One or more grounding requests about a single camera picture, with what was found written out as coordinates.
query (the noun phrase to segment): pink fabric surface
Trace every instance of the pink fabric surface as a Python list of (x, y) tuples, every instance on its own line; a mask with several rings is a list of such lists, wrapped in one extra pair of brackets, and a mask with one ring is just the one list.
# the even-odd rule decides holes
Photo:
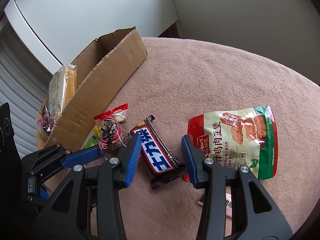
[[(153, 114), (164, 142), (183, 161), (181, 137), (190, 118), (271, 106), (278, 129), (278, 169), (262, 184), (296, 231), (320, 197), (320, 87), (281, 64), (239, 49), (193, 40), (143, 41), (148, 58), (108, 108), (128, 102), (128, 130)], [(182, 178), (152, 190), (140, 162), (131, 186), (119, 192), (127, 238), (196, 239), (202, 194)], [(227, 219), (227, 232), (230, 224)]]

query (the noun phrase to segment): green stripe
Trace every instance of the green stripe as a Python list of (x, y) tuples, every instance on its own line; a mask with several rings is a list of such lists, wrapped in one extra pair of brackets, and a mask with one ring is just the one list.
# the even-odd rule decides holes
[(266, 143), (259, 154), (258, 179), (272, 178), (274, 166), (272, 164), (273, 150), (275, 147), (275, 137), (273, 132), (272, 120), (267, 106), (257, 106), (253, 108), (256, 114), (262, 114), (266, 125)]

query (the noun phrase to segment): yellow package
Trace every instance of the yellow package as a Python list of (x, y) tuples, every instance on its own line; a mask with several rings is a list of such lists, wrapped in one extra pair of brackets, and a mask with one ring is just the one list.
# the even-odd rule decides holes
[(49, 83), (49, 111), (52, 118), (59, 118), (63, 108), (76, 93), (77, 66), (64, 64), (53, 74)]

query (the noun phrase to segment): candy wrapper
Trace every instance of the candy wrapper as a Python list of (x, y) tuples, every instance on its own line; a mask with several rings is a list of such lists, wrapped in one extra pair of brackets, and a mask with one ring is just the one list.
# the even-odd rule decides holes
[(128, 104), (124, 104), (94, 117), (96, 122), (102, 122), (99, 148), (107, 159), (117, 156), (119, 149), (130, 142), (130, 135), (121, 125), (126, 122), (127, 110)]
[[(204, 195), (199, 199), (198, 204), (203, 206)], [(232, 217), (232, 201), (231, 195), (226, 193), (226, 215)]]
[(83, 147), (81, 149), (87, 149), (91, 146), (95, 146), (99, 143), (99, 137), (100, 137), (100, 129), (95, 125), (92, 129), (92, 131), (89, 134), (89, 138), (85, 141)]
[(48, 138), (55, 124), (55, 119), (50, 117), (47, 106), (44, 106), (41, 111), (41, 119), (37, 121), (37, 129), (44, 138)]
[(149, 115), (144, 121), (137, 124), (130, 131), (133, 135), (141, 135), (141, 157), (150, 174), (151, 187), (160, 187), (180, 177), (185, 165), (173, 155), (152, 124), (153, 115)]
[(188, 135), (207, 158), (223, 166), (246, 166), (258, 179), (276, 174), (277, 129), (269, 106), (196, 116), (188, 123)]

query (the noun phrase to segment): plastic snack bag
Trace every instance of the plastic snack bag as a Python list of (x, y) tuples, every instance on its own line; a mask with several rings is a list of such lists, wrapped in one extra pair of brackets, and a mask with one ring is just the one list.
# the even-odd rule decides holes
[(216, 111), (190, 119), (193, 145), (223, 166), (247, 166), (258, 179), (276, 174), (278, 141), (269, 106), (238, 111)]
[(97, 145), (99, 143), (100, 129), (95, 125), (90, 132), (90, 136), (85, 142), (84, 146), (81, 149), (87, 149), (91, 146)]
[(59, 118), (63, 108), (77, 89), (77, 66), (64, 64), (53, 74), (49, 83), (49, 110), (52, 118)]
[(44, 106), (41, 111), (41, 119), (37, 121), (37, 129), (44, 138), (48, 138), (55, 124), (55, 119), (50, 117), (47, 106)]
[(128, 104), (124, 104), (94, 117), (96, 122), (102, 122), (99, 148), (107, 159), (115, 157), (119, 149), (130, 142), (128, 132), (121, 125), (126, 122), (125, 113), (128, 108)]

